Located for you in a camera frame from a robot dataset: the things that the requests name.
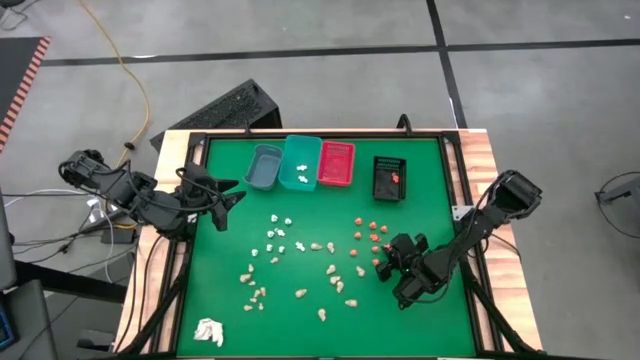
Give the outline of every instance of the orange striped edge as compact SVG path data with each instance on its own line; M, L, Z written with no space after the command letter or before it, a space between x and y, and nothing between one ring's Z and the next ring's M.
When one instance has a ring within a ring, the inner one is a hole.
M38 73L38 69L40 68L40 64L44 59L44 54L46 53L50 43L51 38L49 37L40 39L40 43L36 47L36 51L34 52L31 62L25 71L22 82L16 91L16 96L13 97L13 101L9 104L9 110L7 111L6 116L2 122L0 122L0 153L4 150L4 147L7 144L9 133L16 123L18 113L20 112L22 105L27 99L27 94L29 93L31 84L33 84L33 80Z

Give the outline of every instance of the teal plastic bin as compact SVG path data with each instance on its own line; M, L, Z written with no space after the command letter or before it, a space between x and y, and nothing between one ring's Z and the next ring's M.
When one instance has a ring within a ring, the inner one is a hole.
M315 136L289 135L284 142L284 154L280 164L278 180L287 189L313 191L318 182L318 162L322 149L322 139ZM307 165L307 170L298 171L298 165ZM303 183L298 176L309 180Z

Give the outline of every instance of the black plastic basket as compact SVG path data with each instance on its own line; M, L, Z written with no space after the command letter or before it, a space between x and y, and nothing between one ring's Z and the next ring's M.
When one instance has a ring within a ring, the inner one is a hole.
M393 181L397 175L399 181ZM384 156L373 157L373 198L385 201L404 200L407 194L407 161Z

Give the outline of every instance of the small plastic bin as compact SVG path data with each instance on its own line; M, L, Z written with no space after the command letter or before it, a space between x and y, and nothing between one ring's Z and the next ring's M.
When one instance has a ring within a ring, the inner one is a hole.
M258 145L253 150L251 166L244 177L244 181L260 190L270 190L276 183L282 149L271 145Z
M318 161L322 139L315 136L289 135L284 142L284 154L278 180L282 186L290 190L313 191L316 188ZM298 171L298 165L306 165L307 170ZM303 183L298 176L309 180Z
M383 156L373 157L373 198L404 200L407 193L407 161Z
M351 185L355 154L356 147L353 144L324 141L318 167L318 181L333 186Z

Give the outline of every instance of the small beige toy piece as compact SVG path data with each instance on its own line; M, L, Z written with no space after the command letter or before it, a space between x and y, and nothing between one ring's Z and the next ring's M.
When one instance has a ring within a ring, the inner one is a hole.
M307 294L307 289L296 290L296 297L300 299Z
M318 310L318 317L322 322L325 322L327 320L327 310L325 309Z

